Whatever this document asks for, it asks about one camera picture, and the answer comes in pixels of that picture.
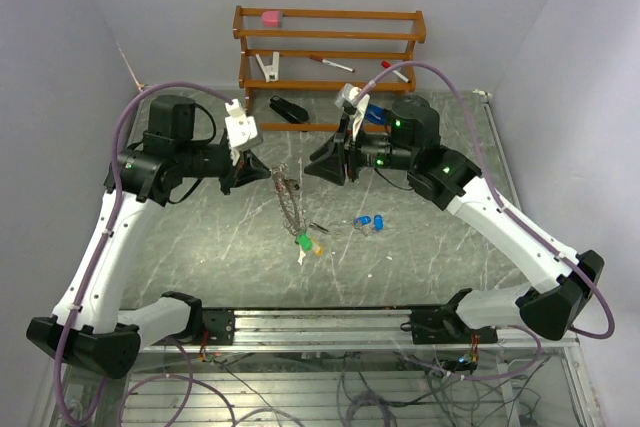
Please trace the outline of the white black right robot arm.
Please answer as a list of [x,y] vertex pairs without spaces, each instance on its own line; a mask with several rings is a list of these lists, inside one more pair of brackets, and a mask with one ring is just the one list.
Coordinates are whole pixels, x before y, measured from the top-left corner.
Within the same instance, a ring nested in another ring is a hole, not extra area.
[[511,288],[462,289],[445,304],[419,309],[409,322],[414,336],[459,343],[483,328],[517,326],[557,341],[571,330],[595,293],[604,268],[599,254],[553,239],[491,187],[472,160],[444,146],[439,113],[424,98],[396,99],[383,112],[383,132],[373,134],[361,129],[366,100],[336,104],[338,128],[311,154],[306,174],[342,186],[363,168],[403,171],[410,191],[475,229],[526,278]]

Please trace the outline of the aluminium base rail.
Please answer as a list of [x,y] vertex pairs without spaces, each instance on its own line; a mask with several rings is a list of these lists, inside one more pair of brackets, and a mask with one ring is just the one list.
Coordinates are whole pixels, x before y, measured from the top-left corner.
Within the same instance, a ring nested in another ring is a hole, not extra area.
[[140,351],[171,339],[221,352],[399,350],[470,343],[469,333],[453,336],[445,330],[429,330],[420,322],[434,317],[430,307],[233,311],[205,309],[193,299],[163,297],[144,308],[118,312],[105,332],[95,320],[65,332],[63,319],[53,315],[33,320],[27,336],[49,354],[61,348],[66,362],[109,354],[132,360]]

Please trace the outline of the pink eraser block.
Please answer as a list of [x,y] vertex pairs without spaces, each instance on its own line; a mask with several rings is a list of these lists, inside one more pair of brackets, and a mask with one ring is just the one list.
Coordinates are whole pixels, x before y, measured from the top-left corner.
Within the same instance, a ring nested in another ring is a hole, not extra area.
[[261,14],[261,23],[265,28],[280,28],[283,14],[279,10],[267,10]]

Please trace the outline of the black stapler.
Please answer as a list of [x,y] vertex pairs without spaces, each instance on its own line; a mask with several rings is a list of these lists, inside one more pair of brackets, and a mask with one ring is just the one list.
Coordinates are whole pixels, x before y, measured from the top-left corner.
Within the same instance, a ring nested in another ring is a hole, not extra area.
[[306,109],[280,96],[271,97],[269,107],[288,123],[298,125],[309,123],[310,116]]

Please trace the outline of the brown wooden shelf rack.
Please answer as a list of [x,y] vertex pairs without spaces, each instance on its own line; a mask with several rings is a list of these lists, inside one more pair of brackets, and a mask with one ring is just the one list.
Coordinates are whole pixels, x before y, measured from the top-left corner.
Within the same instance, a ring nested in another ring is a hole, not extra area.
[[[282,12],[280,28],[265,28],[261,14]],[[410,61],[427,38],[422,11],[370,11],[336,9],[235,7],[233,37],[240,43],[238,86],[245,105],[252,109],[259,91],[334,92],[345,83],[364,87],[390,64]],[[266,64],[280,53],[279,80],[267,83],[254,57]],[[356,73],[329,67],[309,59],[317,55],[352,67]]]

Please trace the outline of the blue stapler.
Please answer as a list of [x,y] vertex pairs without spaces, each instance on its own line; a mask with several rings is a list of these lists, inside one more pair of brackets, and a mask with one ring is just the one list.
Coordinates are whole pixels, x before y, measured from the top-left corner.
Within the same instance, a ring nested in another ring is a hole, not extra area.
[[392,126],[394,124],[394,117],[390,109],[382,108],[373,104],[370,104],[365,113],[365,119],[379,126]]

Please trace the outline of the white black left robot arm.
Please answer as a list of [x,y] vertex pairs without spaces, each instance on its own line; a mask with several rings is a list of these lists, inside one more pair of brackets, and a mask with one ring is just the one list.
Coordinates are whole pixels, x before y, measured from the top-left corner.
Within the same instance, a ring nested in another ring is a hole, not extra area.
[[183,180],[216,178],[228,195],[270,176],[251,150],[262,141],[256,121],[239,100],[225,104],[219,143],[195,139],[199,108],[188,97],[156,97],[141,144],[118,154],[120,176],[105,180],[98,221],[72,282],[52,313],[27,327],[27,339],[51,358],[120,379],[141,349],[170,336],[182,344],[201,338],[204,308],[196,297],[170,291],[146,307],[120,308],[137,252]]

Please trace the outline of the green key tag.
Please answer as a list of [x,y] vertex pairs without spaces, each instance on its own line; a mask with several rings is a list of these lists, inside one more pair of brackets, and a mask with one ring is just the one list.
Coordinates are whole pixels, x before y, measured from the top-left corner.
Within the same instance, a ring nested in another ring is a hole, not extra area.
[[313,241],[306,233],[297,235],[295,238],[295,243],[303,252],[309,252],[313,250]]

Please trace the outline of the white plastic clip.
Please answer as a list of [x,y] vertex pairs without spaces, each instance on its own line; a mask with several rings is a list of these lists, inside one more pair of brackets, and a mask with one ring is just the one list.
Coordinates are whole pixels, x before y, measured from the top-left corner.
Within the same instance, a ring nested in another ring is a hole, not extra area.
[[254,57],[264,76],[265,81],[267,83],[277,82],[279,80],[280,53],[278,51],[274,51],[271,54],[270,64],[266,64],[260,54],[255,54]]

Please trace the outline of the red white marker pen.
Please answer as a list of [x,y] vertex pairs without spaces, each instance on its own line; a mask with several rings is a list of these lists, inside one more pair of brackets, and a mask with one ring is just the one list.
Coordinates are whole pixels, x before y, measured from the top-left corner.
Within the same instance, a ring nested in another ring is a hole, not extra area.
[[352,74],[356,73],[356,70],[354,68],[352,68],[352,67],[349,67],[349,66],[334,62],[332,60],[326,59],[326,58],[321,57],[321,56],[310,55],[309,59],[312,60],[312,61],[321,63],[323,65],[327,65],[329,67],[336,68],[336,69],[339,69],[339,70],[343,70],[343,71],[346,71],[346,72],[349,72],[349,73],[352,73]]

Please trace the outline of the red capped white marker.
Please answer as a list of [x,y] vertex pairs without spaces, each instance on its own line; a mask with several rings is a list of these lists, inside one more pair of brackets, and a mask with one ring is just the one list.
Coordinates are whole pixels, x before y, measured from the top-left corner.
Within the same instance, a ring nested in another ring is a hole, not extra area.
[[[390,68],[390,67],[391,67],[391,64],[390,64],[388,61],[386,61],[386,60],[382,60],[382,61],[381,61],[381,66],[382,66],[384,69],[388,69],[388,68]],[[409,82],[410,82],[410,79],[409,79],[407,76],[405,76],[402,72],[400,72],[400,71],[398,71],[398,70],[393,71],[393,74],[394,74],[396,77],[398,77],[398,78],[399,78],[402,82],[404,82],[404,83],[409,83]]]

